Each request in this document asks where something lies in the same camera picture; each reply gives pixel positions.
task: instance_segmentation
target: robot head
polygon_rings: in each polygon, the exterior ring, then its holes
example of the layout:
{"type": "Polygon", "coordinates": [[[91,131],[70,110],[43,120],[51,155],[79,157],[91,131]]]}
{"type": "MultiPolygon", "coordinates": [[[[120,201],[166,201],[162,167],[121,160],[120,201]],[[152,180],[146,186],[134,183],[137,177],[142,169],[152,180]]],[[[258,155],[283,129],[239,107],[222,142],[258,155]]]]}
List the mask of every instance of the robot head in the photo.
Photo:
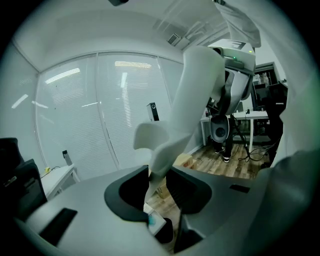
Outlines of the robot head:
{"type": "Polygon", "coordinates": [[[208,47],[220,54],[225,64],[225,85],[217,103],[217,114],[230,115],[250,95],[256,54],[250,43],[230,39],[221,39],[208,47]]]}

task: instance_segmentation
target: black slot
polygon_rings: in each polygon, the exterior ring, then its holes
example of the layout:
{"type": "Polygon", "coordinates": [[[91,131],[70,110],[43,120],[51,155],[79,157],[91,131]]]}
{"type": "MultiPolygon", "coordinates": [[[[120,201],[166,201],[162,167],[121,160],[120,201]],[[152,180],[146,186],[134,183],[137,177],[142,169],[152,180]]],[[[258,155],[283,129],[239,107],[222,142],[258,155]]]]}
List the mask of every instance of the black slot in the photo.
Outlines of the black slot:
{"type": "Polygon", "coordinates": [[[241,186],[241,185],[237,185],[237,184],[232,184],[230,186],[230,189],[232,190],[236,190],[236,191],[239,191],[239,192],[242,192],[242,193],[248,193],[250,188],[247,187],[247,186],[241,186]]]}
{"type": "Polygon", "coordinates": [[[57,246],[60,238],[63,236],[77,213],[76,210],[63,208],[44,228],[40,233],[40,236],[53,246],[57,246]]]}

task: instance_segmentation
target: window blind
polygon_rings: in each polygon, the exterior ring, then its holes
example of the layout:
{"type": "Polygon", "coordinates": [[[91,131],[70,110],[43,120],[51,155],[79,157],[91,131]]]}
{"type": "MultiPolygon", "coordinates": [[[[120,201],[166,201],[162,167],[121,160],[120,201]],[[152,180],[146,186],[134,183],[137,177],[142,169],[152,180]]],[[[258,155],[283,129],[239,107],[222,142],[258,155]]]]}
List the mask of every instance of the window blind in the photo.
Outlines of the window blind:
{"type": "Polygon", "coordinates": [[[35,120],[47,165],[65,166],[67,150],[81,180],[116,171],[101,124],[95,89],[96,58],[54,67],[39,77],[35,120]]]}
{"type": "Polygon", "coordinates": [[[167,120],[171,110],[158,60],[142,54],[100,54],[97,90],[120,167],[141,164],[147,152],[135,151],[133,141],[137,125],[148,121],[146,106],[155,102],[160,120],[167,120]]]}

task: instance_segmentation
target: black chair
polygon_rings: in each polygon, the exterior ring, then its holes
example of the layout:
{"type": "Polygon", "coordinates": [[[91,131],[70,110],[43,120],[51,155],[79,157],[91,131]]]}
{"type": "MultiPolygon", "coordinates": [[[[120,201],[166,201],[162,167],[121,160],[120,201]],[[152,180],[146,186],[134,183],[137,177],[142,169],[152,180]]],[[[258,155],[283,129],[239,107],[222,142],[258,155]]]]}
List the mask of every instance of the black chair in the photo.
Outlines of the black chair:
{"type": "Polygon", "coordinates": [[[6,210],[25,221],[39,206],[47,202],[38,167],[33,159],[24,161],[16,138],[0,139],[1,193],[6,210]]]}

